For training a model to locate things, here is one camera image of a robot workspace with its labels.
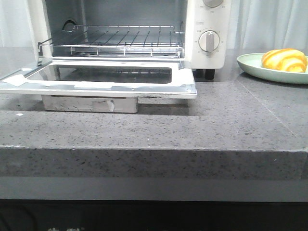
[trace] oven rack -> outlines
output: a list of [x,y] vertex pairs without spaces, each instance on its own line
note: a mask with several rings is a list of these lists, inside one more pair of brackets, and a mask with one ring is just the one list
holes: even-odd
[[53,47],[54,56],[115,56],[180,58],[181,32],[174,26],[75,25],[60,31],[38,47]]

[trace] control knob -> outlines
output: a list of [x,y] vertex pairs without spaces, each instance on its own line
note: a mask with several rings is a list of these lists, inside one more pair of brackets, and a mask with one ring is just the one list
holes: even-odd
[[217,7],[223,2],[223,0],[203,0],[203,2],[208,7]]
[[215,31],[204,32],[199,38],[199,46],[206,52],[213,52],[219,45],[219,36]]

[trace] oven door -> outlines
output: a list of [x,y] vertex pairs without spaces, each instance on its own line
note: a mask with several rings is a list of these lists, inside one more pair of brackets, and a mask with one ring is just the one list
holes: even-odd
[[196,98],[192,70],[182,61],[50,59],[3,77],[0,93],[80,97]]

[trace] bread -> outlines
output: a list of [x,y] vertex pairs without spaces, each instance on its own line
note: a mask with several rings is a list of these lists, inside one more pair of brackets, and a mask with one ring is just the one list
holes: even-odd
[[262,56],[261,61],[264,68],[279,71],[306,72],[307,68],[307,57],[292,48],[269,51]]

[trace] toaster oven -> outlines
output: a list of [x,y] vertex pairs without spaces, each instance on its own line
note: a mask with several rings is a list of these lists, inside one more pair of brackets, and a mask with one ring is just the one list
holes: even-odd
[[193,99],[193,70],[225,60],[231,0],[27,0],[37,63],[1,93],[46,110],[135,113],[139,97]]

